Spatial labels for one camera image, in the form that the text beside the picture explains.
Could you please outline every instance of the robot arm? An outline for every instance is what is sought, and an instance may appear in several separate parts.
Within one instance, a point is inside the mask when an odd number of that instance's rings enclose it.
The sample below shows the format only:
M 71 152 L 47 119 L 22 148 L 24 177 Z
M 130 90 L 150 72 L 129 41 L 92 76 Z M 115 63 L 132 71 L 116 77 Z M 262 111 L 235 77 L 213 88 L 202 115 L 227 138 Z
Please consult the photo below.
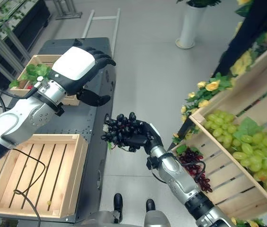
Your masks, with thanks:
M 136 120 L 134 113 L 129 119 L 123 114 L 117 120 L 105 122 L 106 134 L 101 138 L 118 147 L 130 146 L 129 151 L 144 147 L 150 155 L 147 166 L 158 170 L 161 179 L 170 187 L 175 197 L 187 208 L 195 218 L 199 227 L 235 227 L 231 220 L 201 192 L 194 179 L 180 163 L 168 153 L 162 144 L 157 130 L 146 122 Z
M 108 64 L 116 65 L 108 55 L 93 48 L 85 51 L 72 47 L 63 54 L 54 63 L 49 81 L 38 77 L 32 96 L 20 99 L 11 110 L 0 114 L 0 158 L 29 139 L 54 114 L 62 115 L 61 101 L 66 95 L 77 94 L 79 100 L 92 106 L 108 102 L 109 96 L 101 97 L 83 88 Z

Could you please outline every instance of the green leaf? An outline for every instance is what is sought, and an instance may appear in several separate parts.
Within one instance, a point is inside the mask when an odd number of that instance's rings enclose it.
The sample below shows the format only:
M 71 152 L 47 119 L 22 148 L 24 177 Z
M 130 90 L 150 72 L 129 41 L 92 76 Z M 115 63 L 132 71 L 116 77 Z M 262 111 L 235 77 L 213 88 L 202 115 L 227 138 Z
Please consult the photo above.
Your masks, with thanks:
M 182 145 L 176 149 L 176 152 L 178 155 L 183 154 L 187 150 L 187 145 Z
M 13 80 L 10 84 L 9 84 L 9 88 L 12 87 L 18 87 L 19 86 L 19 81 L 17 80 Z

